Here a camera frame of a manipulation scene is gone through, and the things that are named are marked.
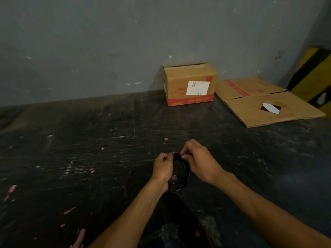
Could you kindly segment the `person's right forearm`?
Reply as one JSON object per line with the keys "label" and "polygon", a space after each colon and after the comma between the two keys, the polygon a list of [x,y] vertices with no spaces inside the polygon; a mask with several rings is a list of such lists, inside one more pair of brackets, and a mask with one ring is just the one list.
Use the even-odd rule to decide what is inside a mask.
{"label": "person's right forearm", "polygon": [[330,238],[252,191],[232,173],[212,172],[208,182],[235,203],[272,247],[331,248]]}

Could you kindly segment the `person's right hand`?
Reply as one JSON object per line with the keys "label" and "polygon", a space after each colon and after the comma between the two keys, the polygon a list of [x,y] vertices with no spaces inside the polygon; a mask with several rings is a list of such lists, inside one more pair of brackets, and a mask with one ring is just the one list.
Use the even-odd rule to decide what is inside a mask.
{"label": "person's right hand", "polygon": [[213,158],[206,147],[194,139],[187,141],[180,155],[192,154],[194,163],[189,163],[191,171],[202,181],[216,186],[217,180],[225,171]]}

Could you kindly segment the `person's left hand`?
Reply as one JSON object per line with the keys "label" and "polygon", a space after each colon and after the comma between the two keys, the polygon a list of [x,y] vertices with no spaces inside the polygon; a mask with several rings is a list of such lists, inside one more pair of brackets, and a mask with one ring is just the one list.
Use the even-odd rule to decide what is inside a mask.
{"label": "person's left hand", "polygon": [[160,153],[154,161],[151,180],[161,189],[162,193],[168,190],[168,181],[173,175],[173,165],[164,163],[164,153]]}

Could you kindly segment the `person's left forearm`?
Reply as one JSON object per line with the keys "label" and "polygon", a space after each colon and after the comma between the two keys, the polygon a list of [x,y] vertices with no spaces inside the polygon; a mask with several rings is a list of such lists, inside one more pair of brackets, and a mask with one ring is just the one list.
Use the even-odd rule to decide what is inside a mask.
{"label": "person's left forearm", "polygon": [[88,248],[137,248],[168,182],[153,176],[128,208]]}

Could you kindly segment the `flattened brown cardboard sheet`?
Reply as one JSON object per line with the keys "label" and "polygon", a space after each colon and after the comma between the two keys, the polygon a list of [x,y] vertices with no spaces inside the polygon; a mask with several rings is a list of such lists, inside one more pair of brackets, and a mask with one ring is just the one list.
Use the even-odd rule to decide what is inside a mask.
{"label": "flattened brown cardboard sheet", "polygon": [[287,89],[257,77],[217,81],[215,93],[247,128],[326,116]]}

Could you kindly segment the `yellow black striped post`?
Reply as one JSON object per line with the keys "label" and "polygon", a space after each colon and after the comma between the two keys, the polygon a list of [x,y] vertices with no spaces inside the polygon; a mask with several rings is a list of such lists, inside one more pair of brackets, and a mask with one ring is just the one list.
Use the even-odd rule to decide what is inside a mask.
{"label": "yellow black striped post", "polygon": [[287,90],[331,120],[331,49],[309,47]]}

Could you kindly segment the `brown cardboard box red print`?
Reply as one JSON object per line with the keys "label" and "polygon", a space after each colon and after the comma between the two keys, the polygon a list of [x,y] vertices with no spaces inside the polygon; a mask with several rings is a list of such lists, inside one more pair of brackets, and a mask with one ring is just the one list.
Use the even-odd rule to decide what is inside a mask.
{"label": "brown cardboard box red print", "polygon": [[213,101],[217,72],[207,62],[162,66],[169,107]]}

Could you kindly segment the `white label on box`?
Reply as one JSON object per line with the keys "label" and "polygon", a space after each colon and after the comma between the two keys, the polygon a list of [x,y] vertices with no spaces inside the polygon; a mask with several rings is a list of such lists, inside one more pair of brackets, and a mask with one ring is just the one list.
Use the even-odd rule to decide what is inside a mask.
{"label": "white label on box", "polygon": [[208,93],[210,82],[207,81],[189,81],[186,95],[205,96]]}

